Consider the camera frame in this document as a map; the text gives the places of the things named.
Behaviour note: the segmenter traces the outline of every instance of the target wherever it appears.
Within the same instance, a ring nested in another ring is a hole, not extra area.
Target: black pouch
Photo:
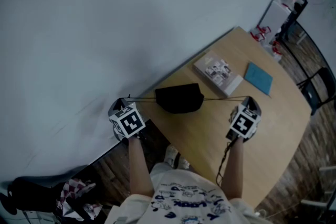
[[[198,83],[156,89],[156,102],[166,111],[179,114],[198,110],[204,100]]]

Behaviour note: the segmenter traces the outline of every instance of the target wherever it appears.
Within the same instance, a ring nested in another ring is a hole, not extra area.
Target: white t-shirt
[[[228,201],[219,187],[198,174],[170,170],[152,181],[152,198],[129,196],[112,208],[105,224],[270,224],[242,199]]]

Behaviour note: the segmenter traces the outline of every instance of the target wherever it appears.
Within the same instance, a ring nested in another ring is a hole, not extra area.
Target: wooden table
[[[245,80],[231,95],[249,95],[262,110],[256,135],[244,145],[243,198],[256,207],[274,187],[293,157],[310,119],[311,109],[284,69],[240,27],[201,52],[156,88],[197,82],[206,98],[222,98],[192,67],[209,50],[221,56],[242,77],[249,62],[273,77],[270,96]],[[154,91],[147,95],[154,96]],[[198,111],[187,114],[171,114],[156,103],[138,103],[138,106],[200,175],[215,182],[228,142],[225,138],[230,126],[228,119],[237,104],[205,101]]]

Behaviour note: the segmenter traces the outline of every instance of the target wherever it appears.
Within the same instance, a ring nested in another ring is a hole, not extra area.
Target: book
[[[226,97],[229,97],[243,80],[213,51],[209,51],[195,62],[194,68],[220,89]]]
[[[260,67],[250,62],[247,67],[245,80],[257,87],[264,94],[269,94],[273,77],[263,71]]]

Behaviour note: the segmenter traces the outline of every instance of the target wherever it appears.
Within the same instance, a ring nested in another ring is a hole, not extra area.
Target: checkered cloth
[[[84,193],[89,192],[96,186],[96,183],[85,182],[83,183],[80,179],[70,179],[64,184],[63,190],[61,192],[60,200],[57,201],[57,207],[62,210],[64,217],[76,218],[77,220],[83,221],[84,219],[79,216],[66,202],[68,197],[77,199],[81,197]],[[94,220],[99,214],[102,205],[95,204],[84,204],[83,209],[90,216],[91,220]]]

